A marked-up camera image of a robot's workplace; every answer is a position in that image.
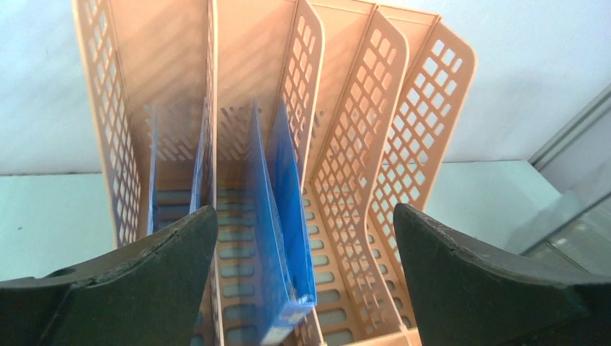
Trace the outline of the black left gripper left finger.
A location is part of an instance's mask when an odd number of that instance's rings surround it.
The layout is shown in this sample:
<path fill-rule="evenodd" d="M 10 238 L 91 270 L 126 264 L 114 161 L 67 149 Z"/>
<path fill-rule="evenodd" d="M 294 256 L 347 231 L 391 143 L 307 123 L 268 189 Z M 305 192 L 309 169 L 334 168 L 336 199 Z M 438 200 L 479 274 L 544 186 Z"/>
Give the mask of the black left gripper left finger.
<path fill-rule="evenodd" d="M 218 238 L 206 205 L 94 259 L 1 283 L 3 345 L 188 345 Z"/>

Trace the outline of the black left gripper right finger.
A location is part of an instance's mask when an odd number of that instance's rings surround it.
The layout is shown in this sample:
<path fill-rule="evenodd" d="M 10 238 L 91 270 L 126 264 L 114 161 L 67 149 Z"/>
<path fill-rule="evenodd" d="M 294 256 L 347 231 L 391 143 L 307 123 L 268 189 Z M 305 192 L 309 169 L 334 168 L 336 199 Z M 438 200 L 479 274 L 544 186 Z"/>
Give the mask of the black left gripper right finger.
<path fill-rule="evenodd" d="M 405 203 L 393 228 L 424 345 L 608 345 L 610 278 L 487 244 Z"/>

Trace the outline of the blue folder top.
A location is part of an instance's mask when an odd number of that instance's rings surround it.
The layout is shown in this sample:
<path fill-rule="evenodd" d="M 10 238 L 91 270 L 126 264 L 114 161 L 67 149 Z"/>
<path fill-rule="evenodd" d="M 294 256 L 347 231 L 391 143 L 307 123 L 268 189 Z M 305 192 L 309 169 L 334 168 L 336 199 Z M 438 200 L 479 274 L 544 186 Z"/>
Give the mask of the blue folder top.
<path fill-rule="evenodd" d="M 208 101 L 200 109 L 160 103 L 144 109 L 150 138 L 149 236 L 203 204 L 210 190 L 204 171 L 212 142 Z"/>

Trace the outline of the blue folder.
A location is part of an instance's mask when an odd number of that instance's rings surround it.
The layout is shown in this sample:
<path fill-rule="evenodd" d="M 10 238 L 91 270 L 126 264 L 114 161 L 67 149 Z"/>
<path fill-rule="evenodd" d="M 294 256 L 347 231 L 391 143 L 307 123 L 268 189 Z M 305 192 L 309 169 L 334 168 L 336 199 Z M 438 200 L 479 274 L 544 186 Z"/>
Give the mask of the blue folder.
<path fill-rule="evenodd" d="M 210 190 L 204 171 L 212 142 L 208 101 L 200 109 L 160 103 L 144 109 L 150 138 L 149 236 L 203 204 Z"/>
<path fill-rule="evenodd" d="M 245 170 L 262 270 L 258 343 L 278 345 L 317 304 L 298 165 L 284 103 L 277 107 L 272 137 L 264 144 L 259 105 L 253 102 Z"/>

